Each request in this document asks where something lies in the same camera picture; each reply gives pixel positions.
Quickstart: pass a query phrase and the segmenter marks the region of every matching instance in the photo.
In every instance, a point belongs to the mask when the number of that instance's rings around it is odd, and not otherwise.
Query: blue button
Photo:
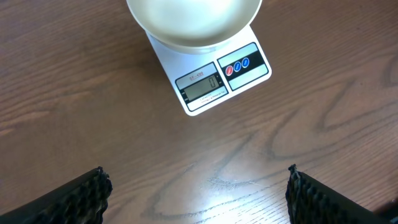
[[[248,58],[244,58],[242,61],[242,67],[247,68],[250,64],[250,60]]]
[[[234,71],[235,71],[235,72],[238,72],[238,71],[240,71],[241,69],[242,69],[242,64],[241,64],[241,62],[235,62]]]

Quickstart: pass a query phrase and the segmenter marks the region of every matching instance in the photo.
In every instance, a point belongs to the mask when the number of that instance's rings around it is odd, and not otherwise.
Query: black object
[[[290,166],[289,171],[286,200],[292,224],[390,223],[307,174],[297,171],[295,165]]]
[[[16,210],[0,216],[1,224],[102,223],[112,192],[102,167],[74,179]]]

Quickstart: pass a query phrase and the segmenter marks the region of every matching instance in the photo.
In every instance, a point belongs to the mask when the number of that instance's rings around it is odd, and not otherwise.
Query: red button
[[[233,72],[234,72],[234,67],[232,67],[232,65],[226,67],[225,75],[230,76],[232,75]]]

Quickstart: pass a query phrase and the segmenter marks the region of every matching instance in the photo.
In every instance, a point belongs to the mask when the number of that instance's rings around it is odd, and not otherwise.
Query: wood grain
[[[288,223],[300,170],[398,197],[398,2],[264,1],[268,82],[188,117],[123,0],[0,1],[0,213],[103,166],[105,223]]]

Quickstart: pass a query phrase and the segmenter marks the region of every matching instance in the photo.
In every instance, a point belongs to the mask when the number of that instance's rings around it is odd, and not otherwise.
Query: kitchen scale
[[[228,44],[201,55],[176,52],[148,34],[185,112],[196,116],[271,77],[272,70],[250,26]]]

